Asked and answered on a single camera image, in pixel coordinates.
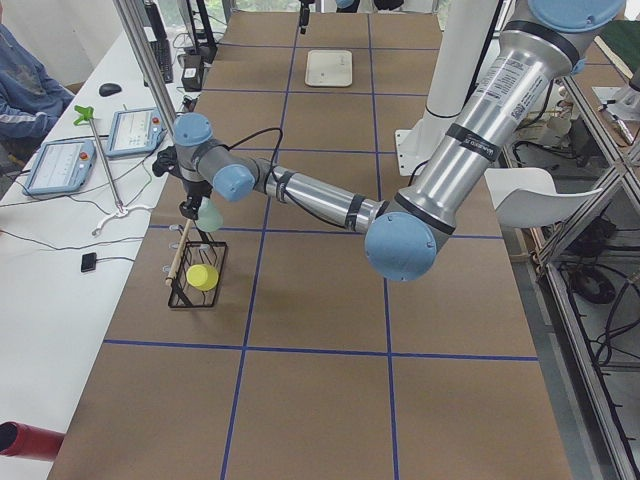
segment green clamp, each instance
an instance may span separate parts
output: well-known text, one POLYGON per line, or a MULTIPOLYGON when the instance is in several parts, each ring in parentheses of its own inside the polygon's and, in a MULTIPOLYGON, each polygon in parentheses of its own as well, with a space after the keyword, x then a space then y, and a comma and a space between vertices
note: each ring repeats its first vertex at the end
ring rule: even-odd
POLYGON ((93 107, 81 107, 76 105, 73 109, 80 114, 78 119, 73 122, 74 125, 80 125, 83 122, 90 122, 93 120, 93 107))

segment wooden stick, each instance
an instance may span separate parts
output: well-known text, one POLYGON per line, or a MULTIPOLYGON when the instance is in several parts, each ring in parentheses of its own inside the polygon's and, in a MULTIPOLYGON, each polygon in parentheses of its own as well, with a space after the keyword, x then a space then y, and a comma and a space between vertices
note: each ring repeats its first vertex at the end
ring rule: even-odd
POLYGON ((178 249, 176 250, 176 254, 173 257, 173 262, 171 262, 171 268, 169 269, 167 278, 164 281, 164 284, 168 287, 170 287, 171 283, 176 279, 176 273, 178 272, 178 267, 180 267, 180 258, 182 257, 184 247, 187 244, 187 239, 189 238, 189 230, 191 230, 191 227, 193 227, 193 220, 189 219, 184 224, 184 231, 182 232, 182 236, 180 237, 178 249))

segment yellow cup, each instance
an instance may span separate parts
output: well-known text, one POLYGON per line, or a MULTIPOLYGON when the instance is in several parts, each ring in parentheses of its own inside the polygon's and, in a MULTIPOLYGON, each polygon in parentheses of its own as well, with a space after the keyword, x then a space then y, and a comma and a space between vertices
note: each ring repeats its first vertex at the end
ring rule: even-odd
POLYGON ((215 288, 219 279, 218 270, 211 265, 191 265, 187 270, 187 283, 203 292, 215 288))

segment white pole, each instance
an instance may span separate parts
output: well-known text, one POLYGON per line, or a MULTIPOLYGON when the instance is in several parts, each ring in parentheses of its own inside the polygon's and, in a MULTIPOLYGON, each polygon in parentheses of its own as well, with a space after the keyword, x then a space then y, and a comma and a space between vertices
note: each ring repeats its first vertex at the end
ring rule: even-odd
POLYGON ((431 158, 464 106, 493 16, 502 0, 453 0, 423 117, 396 131, 400 175, 431 158))

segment red cylinder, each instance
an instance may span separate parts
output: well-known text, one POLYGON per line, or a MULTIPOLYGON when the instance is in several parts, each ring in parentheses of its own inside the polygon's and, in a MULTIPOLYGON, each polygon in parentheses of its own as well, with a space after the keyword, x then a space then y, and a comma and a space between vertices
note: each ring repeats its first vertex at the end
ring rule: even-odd
POLYGON ((64 433, 31 425, 5 422, 0 425, 0 455, 53 462, 64 440, 64 433))

